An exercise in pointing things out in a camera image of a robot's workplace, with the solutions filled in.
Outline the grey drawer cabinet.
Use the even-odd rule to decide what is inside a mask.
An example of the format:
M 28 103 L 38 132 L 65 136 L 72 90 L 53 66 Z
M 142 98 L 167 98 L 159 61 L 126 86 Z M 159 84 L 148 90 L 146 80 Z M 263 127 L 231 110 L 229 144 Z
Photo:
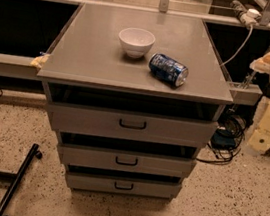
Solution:
M 135 60 L 123 53 L 118 36 L 129 27 L 149 30 L 156 39 L 153 52 L 187 66 L 189 75 L 182 86 L 174 89 L 154 77 L 147 57 Z M 205 24 L 199 18 L 83 4 L 38 74 L 47 105 L 64 103 L 217 123 L 224 107 L 232 102 L 218 64 Z M 195 160 L 206 145 L 196 148 L 52 130 L 58 145 L 175 156 L 182 160 Z M 181 186 L 186 178 L 62 164 L 66 172 L 74 174 L 153 183 Z

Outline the blue soda can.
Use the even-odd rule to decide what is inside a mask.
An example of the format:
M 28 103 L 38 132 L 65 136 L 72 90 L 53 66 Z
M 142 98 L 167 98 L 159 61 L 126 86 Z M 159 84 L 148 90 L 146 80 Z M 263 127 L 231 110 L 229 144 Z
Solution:
M 186 66 L 163 53 L 154 54 L 150 58 L 148 66 L 155 77 L 166 81 L 174 87 L 182 86 L 189 75 Z

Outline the white ceramic bowl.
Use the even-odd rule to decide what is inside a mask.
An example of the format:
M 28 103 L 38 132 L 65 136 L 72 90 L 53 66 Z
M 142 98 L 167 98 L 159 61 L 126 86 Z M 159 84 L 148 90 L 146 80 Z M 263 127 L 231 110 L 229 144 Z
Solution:
M 127 28 L 120 31 L 120 45 L 131 58 L 140 58 L 148 53 L 155 43 L 155 36 L 148 30 Z

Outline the yellow tape piece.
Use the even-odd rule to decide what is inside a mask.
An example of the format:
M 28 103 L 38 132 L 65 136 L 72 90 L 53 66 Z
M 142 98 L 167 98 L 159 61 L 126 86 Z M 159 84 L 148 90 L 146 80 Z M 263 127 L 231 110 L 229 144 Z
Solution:
M 37 69 L 42 69 L 43 65 L 48 61 L 48 58 L 50 56 L 48 54 L 44 54 L 43 56 L 38 56 L 32 60 L 30 63 L 31 66 L 37 68 Z

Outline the grey middle drawer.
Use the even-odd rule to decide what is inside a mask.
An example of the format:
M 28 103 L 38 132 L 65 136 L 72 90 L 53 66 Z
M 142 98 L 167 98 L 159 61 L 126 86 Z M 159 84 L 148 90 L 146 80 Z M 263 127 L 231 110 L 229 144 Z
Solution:
M 182 160 L 175 156 L 149 155 L 82 145 L 59 144 L 57 150 L 61 162 L 66 165 L 167 177 L 188 177 L 196 163 L 195 160 Z

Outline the white power strip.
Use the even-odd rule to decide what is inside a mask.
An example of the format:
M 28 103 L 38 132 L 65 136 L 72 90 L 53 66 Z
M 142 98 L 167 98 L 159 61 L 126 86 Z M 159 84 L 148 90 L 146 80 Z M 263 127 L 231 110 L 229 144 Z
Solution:
M 240 22 L 247 28 L 250 28 L 257 24 L 256 19 L 258 19 L 258 17 L 260 16 L 258 10 L 255 10 L 254 8 L 247 9 L 238 0 L 233 0 L 230 3 L 230 7 L 234 14 L 237 16 L 237 18 L 240 20 Z

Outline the grey top drawer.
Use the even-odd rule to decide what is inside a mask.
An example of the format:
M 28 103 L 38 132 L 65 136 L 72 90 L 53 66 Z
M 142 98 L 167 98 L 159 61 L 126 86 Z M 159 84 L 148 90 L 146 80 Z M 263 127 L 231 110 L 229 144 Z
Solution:
M 64 103 L 49 103 L 47 110 L 51 128 L 58 131 L 196 148 L 207 144 L 217 126 L 216 122 Z

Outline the grey bottom drawer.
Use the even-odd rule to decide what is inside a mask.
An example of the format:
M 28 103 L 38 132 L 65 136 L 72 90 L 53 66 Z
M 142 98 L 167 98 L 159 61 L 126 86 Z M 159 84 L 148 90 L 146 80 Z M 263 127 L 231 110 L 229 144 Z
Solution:
M 66 172 L 66 183 L 71 189 L 132 194 L 145 197 L 170 199 L 178 195 L 180 184 L 153 183 L 151 181 L 120 179 L 100 175 L 74 174 Z

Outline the grey drawer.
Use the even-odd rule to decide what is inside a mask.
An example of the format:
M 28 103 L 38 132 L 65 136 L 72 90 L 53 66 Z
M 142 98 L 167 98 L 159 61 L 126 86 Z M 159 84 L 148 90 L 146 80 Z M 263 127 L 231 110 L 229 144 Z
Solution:
M 170 199 L 178 195 L 180 184 L 153 183 L 151 181 L 120 179 L 100 175 L 74 174 L 66 172 L 66 183 L 71 189 L 132 194 L 145 197 Z
M 217 126 L 216 122 L 64 103 L 49 103 L 47 110 L 51 128 L 58 131 L 196 148 L 207 144 Z
M 66 165 L 167 177 L 188 177 L 196 163 L 195 160 L 182 160 L 175 156 L 149 155 L 82 145 L 59 144 L 57 150 L 61 162 Z

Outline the black metal stand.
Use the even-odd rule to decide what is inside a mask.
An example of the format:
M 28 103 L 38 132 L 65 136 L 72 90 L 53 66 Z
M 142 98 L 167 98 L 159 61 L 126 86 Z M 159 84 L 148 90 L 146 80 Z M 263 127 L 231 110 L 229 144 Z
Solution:
M 43 158 L 43 155 L 39 149 L 39 145 L 33 144 L 16 173 L 0 171 L 0 187 L 7 189 L 0 201 L 0 216 L 8 216 L 5 215 L 4 212 L 7 206 L 10 204 L 15 192 L 19 188 L 19 184 L 21 184 L 22 178 L 24 178 L 24 175 L 26 174 L 29 166 L 32 164 L 32 161 L 34 159 L 41 158 Z

